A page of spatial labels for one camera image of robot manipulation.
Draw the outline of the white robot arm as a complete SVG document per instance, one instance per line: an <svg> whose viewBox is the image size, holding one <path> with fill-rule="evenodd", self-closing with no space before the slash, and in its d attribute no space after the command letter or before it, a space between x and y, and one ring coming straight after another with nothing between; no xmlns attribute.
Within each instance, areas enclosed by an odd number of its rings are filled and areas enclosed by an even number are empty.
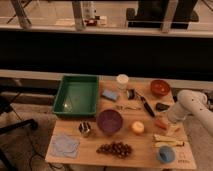
<svg viewBox="0 0 213 171"><path fill-rule="evenodd" d="M213 136L213 112L207 107L207 96L204 93L192 90L181 90L177 94L177 101L167 111L167 118L172 123L178 123L192 114Z"/></svg>

